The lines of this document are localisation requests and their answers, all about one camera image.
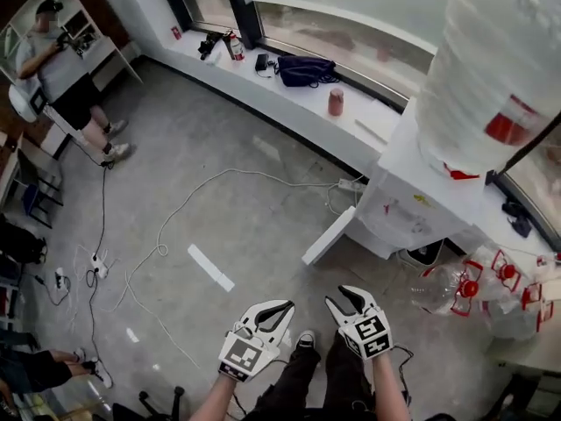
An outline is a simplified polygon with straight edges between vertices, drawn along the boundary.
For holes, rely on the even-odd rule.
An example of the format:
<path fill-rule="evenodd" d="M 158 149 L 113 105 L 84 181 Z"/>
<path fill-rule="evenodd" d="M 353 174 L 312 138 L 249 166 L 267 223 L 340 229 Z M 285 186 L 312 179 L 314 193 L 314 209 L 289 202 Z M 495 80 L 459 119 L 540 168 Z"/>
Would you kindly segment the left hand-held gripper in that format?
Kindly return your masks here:
<path fill-rule="evenodd" d="M 269 330 L 260 323 L 279 314 Z M 269 300 L 251 306 L 225 337 L 218 372 L 236 382 L 249 382 L 280 357 L 280 343 L 295 314 L 289 300 Z"/>

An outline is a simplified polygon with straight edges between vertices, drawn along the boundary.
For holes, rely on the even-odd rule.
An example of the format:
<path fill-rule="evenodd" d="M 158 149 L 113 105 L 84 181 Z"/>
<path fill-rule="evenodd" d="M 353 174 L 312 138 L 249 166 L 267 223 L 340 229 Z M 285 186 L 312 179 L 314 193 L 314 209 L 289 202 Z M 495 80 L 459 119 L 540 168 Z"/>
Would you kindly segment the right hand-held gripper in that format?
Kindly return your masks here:
<path fill-rule="evenodd" d="M 352 316 L 342 311 L 330 296 L 324 303 L 338 327 L 338 333 L 345 344 L 363 361 L 371 360 L 392 348 L 392 334 L 383 310 L 378 310 L 373 295 L 368 291 L 340 285 L 340 293 L 345 296 L 360 315 L 352 321 Z"/>

